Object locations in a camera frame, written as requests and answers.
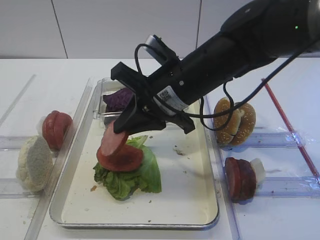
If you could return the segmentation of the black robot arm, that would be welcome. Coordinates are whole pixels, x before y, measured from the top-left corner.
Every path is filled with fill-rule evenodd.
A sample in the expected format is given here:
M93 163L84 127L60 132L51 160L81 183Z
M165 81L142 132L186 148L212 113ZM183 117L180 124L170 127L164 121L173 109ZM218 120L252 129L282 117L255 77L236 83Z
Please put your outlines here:
M168 122L189 133L193 120L206 116L186 108L234 78L278 58L291 62L320 49L320 3L317 0L254 0L231 15L220 31L183 59L156 35L144 48L160 68L149 76L120 62L111 78L134 93L114 122L115 133L162 130Z

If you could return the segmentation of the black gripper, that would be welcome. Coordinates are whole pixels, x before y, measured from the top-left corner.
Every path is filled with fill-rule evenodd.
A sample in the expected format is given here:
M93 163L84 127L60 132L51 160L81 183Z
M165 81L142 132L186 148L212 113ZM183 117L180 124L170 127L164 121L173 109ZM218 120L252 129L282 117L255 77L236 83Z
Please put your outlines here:
M146 131L160 131L166 127L167 122L176 124L185 134L195 130L193 120L178 112L188 106L181 101L170 85L162 90L154 90L146 76L123 62L111 69L111 79L119 81L134 93L113 124L116 134L127 132L133 135Z

